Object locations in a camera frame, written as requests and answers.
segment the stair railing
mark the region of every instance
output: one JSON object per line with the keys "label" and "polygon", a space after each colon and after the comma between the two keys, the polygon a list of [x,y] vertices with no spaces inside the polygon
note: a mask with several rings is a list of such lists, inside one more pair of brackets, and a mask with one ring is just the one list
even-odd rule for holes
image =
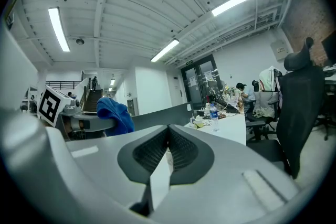
{"label": "stair railing", "polygon": [[80,82],[80,80],[46,81],[46,85],[57,90],[73,90]]}
{"label": "stair railing", "polygon": [[86,106],[86,101],[88,100],[88,96],[90,94],[90,85],[91,85],[91,78],[89,78],[89,82],[86,86],[84,86],[84,93],[82,98],[80,99],[80,107],[84,110]]}

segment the blue cloth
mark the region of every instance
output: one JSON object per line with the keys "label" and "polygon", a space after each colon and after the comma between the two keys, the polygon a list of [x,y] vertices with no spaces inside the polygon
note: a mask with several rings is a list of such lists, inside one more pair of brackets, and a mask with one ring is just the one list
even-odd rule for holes
{"label": "blue cloth", "polygon": [[244,93],[248,95],[246,98],[244,98],[244,102],[256,100],[256,97],[254,96],[254,90],[251,87],[245,87]]}
{"label": "blue cloth", "polygon": [[107,136],[127,134],[134,132],[134,123],[127,111],[127,106],[115,100],[103,97],[97,102],[97,116],[100,119],[115,119],[117,126],[105,130]]}

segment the person sitting at desk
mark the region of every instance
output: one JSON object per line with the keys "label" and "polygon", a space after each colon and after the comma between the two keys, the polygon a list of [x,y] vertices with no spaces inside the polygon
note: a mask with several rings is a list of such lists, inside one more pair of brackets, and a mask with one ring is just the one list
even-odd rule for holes
{"label": "person sitting at desk", "polygon": [[247,112],[250,108],[250,105],[247,104],[247,102],[255,101],[256,97],[254,96],[253,89],[251,87],[245,88],[245,86],[246,84],[242,84],[239,82],[237,83],[236,88],[242,92],[241,96],[244,98],[244,111]]}

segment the floor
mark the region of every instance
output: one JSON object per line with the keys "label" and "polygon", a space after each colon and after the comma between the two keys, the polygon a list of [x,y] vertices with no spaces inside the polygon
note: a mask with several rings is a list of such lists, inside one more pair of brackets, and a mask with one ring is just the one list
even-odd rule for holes
{"label": "floor", "polygon": [[[305,188],[321,180],[336,150],[336,128],[329,128],[328,140],[324,140],[326,130],[323,125],[314,127],[310,133],[300,156],[300,172],[295,182],[300,188]],[[249,139],[252,134],[247,132],[246,137]],[[269,134],[269,139],[277,139],[276,134]]]}

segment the glass door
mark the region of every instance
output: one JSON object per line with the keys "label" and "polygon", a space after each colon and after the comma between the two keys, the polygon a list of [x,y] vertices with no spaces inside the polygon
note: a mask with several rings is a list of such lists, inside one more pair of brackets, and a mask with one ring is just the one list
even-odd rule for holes
{"label": "glass door", "polygon": [[209,95],[208,80],[216,80],[219,89],[222,89],[222,83],[212,55],[182,68],[181,73],[187,100],[193,102],[194,110],[205,107],[206,96]]}
{"label": "glass door", "polygon": [[200,85],[197,79],[197,73],[194,67],[185,71],[185,78],[183,78],[185,92],[188,102],[193,102],[194,110],[199,110],[203,107],[202,95],[200,92]]}

